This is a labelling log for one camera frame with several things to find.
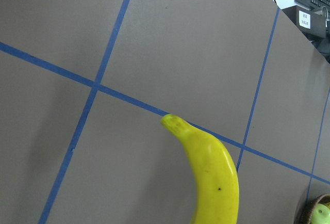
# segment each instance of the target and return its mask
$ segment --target white sticker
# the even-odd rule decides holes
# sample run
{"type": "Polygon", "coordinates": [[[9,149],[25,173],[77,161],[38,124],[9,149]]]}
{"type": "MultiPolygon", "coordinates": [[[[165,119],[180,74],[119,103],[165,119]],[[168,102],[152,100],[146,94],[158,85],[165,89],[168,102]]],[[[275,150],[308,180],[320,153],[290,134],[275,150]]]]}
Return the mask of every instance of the white sticker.
{"type": "Polygon", "coordinates": [[[299,25],[310,29],[310,15],[303,11],[299,11],[299,25]]]}

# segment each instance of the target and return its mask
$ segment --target yellow banana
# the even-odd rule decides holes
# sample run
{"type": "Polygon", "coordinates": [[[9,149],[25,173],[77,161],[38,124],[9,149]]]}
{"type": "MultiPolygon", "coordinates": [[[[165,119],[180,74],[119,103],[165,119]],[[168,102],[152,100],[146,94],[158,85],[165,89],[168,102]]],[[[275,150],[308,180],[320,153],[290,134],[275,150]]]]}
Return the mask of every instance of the yellow banana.
{"type": "Polygon", "coordinates": [[[190,224],[235,224],[238,178],[225,146],[178,116],[165,115],[161,124],[182,143],[196,180],[197,204],[190,224]]]}

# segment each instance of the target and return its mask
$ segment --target apple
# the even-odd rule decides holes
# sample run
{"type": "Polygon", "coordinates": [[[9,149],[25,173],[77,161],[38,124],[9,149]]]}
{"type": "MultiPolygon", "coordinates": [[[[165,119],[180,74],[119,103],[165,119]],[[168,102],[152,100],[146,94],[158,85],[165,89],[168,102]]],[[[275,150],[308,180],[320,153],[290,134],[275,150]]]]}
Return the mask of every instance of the apple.
{"type": "Polygon", "coordinates": [[[313,210],[311,224],[330,224],[330,209],[318,203],[313,210]]]}

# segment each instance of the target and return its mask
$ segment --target black box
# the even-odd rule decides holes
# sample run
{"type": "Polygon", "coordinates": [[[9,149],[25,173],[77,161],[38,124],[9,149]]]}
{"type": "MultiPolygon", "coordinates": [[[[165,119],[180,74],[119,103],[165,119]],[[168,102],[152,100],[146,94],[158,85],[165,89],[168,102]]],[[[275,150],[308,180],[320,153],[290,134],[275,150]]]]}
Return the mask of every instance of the black box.
{"type": "Polygon", "coordinates": [[[291,6],[282,11],[304,34],[311,35],[310,37],[325,38],[326,19],[323,16],[300,6],[291,6]]]}

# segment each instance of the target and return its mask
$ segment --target banana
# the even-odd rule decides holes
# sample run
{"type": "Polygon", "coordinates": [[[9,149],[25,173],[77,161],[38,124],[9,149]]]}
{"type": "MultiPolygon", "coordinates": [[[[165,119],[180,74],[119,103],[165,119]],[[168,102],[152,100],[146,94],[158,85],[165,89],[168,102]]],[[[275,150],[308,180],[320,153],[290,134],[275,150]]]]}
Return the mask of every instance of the banana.
{"type": "Polygon", "coordinates": [[[178,116],[167,114],[161,124],[183,145],[195,177],[197,203],[190,224],[235,224],[238,178],[225,146],[178,116]]]}

